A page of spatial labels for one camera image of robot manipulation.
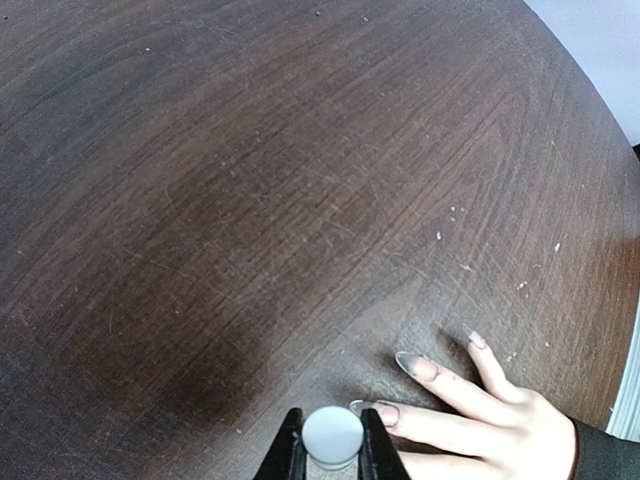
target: fingernail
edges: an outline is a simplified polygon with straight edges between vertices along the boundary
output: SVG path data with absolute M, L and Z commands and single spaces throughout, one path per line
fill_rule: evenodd
M 396 353 L 398 366 L 412 377 L 420 377 L 420 380 L 430 382 L 438 376 L 438 366 L 431 360 L 416 353 Z
M 395 427 L 400 420 L 400 410 L 398 407 L 384 400 L 376 400 L 375 402 L 354 400 L 349 404 L 349 408 L 358 416 L 362 414 L 363 410 L 374 408 L 378 412 L 378 415 L 380 415 L 380 420 L 382 420 L 382 423 L 387 428 Z
M 349 404 L 349 408 L 359 417 L 360 415 L 362 415 L 363 410 L 366 410 L 367 408 L 373 408 L 373 402 L 369 402 L 367 400 L 354 400 Z
M 484 338 L 482 338 L 478 332 L 472 330 L 466 323 L 462 324 L 462 328 L 469 338 L 469 341 L 473 343 L 476 348 L 479 348 L 480 350 L 487 348 L 487 342 L 484 341 Z

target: wooden table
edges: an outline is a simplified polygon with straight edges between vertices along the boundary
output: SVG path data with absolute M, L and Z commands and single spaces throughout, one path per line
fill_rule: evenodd
M 463 321 L 604 425 L 640 166 L 519 0 L 1 9 L 0 477 L 250 478 Z

